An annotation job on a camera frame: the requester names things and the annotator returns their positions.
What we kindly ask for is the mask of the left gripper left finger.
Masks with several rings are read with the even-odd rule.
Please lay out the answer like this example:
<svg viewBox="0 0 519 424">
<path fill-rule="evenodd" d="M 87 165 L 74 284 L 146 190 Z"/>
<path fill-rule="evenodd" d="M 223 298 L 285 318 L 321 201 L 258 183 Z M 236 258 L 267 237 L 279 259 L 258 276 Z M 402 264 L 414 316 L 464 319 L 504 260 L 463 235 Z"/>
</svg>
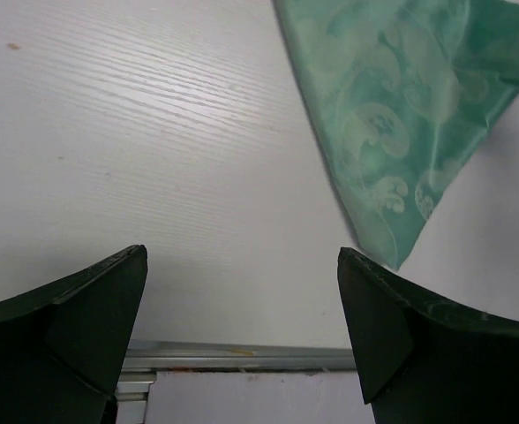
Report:
<svg viewBox="0 0 519 424">
<path fill-rule="evenodd" d="M 124 250 L 0 302 L 0 423 L 113 423 L 147 280 Z"/>
</svg>

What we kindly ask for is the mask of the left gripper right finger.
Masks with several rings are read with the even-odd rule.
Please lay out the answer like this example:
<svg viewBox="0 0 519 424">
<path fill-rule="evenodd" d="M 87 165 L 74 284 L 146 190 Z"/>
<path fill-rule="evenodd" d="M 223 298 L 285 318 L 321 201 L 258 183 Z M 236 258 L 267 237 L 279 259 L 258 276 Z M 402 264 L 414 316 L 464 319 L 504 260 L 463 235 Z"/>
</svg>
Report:
<svg viewBox="0 0 519 424">
<path fill-rule="evenodd" d="M 519 423 L 519 322 L 464 306 L 344 247 L 337 279 L 378 423 Z"/>
</svg>

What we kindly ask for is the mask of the green satin patterned cloth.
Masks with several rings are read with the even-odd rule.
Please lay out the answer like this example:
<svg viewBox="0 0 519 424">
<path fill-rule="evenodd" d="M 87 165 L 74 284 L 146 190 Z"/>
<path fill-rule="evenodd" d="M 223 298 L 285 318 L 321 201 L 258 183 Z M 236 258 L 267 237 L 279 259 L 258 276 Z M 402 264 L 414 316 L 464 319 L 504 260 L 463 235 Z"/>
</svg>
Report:
<svg viewBox="0 0 519 424">
<path fill-rule="evenodd" d="M 275 12 L 357 244 L 398 269 L 519 95 L 519 4 L 278 1 Z"/>
</svg>

